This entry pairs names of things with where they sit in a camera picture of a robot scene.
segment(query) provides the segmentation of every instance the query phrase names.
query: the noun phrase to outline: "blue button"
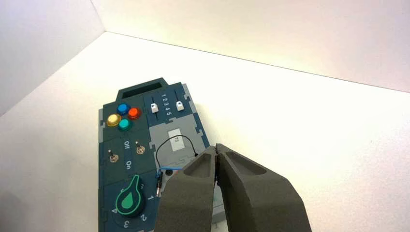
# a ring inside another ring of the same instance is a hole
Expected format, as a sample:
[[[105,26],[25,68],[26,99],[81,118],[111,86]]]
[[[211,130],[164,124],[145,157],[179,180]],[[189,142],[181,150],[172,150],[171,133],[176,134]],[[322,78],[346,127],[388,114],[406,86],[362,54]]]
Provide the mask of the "blue button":
[[[132,127],[132,122],[129,121],[128,119],[122,119],[119,123],[118,123],[118,129],[120,131],[128,131],[130,128]]]
[[[130,106],[128,104],[120,104],[117,108],[117,113],[119,115],[126,115],[128,111],[130,110]]]

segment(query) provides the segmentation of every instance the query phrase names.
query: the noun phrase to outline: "wire connector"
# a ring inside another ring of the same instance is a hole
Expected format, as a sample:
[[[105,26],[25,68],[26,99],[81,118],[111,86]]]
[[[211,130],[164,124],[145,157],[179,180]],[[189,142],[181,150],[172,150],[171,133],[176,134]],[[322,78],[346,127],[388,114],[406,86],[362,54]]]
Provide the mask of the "wire connector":
[[[183,137],[183,138],[188,139],[188,141],[190,142],[190,144],[191,144],[191,146],[192,146],[194,155],[197,156],[197,153],[196,153],[196,151],[195,151],[195,147],[193,146],[193,143],[192,143],[192,141],[191,141],[190,138],[188,138],[187,136],[182,135],[182,134],[174,135],[174,136],[169,137],[168,139],[166,139],[162,144],[160,144],[160,146],[158,147],[157,151],[155,152],[155,160],[157,161],[157,164],[158,164],[158,167],[159,167],[159,168],[161,167],[161,164],[160,164],[160,162],[158,161],[158,151],[160,150],[160,148],[162,147],[162,145],[164,145],[166,142],[168,142],[168,141],[170,141],[171,139],[176,138],[176,137]]]
[[[162,176],[164,175],[163,172],[160,172],[157,177],[157,197],[160,196],[160,189],[162,187]]]

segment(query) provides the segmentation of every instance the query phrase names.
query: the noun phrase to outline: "white wall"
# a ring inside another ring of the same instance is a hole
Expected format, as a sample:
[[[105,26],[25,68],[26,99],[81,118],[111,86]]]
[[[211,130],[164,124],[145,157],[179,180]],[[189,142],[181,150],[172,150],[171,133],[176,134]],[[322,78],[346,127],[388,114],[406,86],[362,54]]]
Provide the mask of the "white wall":
[[[410,91],[409,0],[93,0],[107,31]]]
[[[89,0],[1,0],[0,116],[103,32]]]

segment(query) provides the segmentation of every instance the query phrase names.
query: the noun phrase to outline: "control panel board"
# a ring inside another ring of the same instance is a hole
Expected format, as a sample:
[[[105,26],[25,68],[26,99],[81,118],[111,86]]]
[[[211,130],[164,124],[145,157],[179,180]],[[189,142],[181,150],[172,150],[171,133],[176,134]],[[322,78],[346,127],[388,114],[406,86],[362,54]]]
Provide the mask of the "control panel board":
[[[152,232],[167,180],[208,146],[186,84],[120,90],[99,110],[99,232]],[[216,186],[213,223],[224,219]]]

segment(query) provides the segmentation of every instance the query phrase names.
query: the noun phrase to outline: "white table surface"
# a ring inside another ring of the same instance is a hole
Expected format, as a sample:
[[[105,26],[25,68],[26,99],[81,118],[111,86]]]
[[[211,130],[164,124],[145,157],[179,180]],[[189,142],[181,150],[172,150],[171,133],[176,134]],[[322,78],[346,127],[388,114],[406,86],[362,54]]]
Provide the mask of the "white table surface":
[[[158,77],[212,145],[288,178],[313,231],[410,230],[410,94],[105,33],[0,118],[0,231],[97,231],[98,109]]]

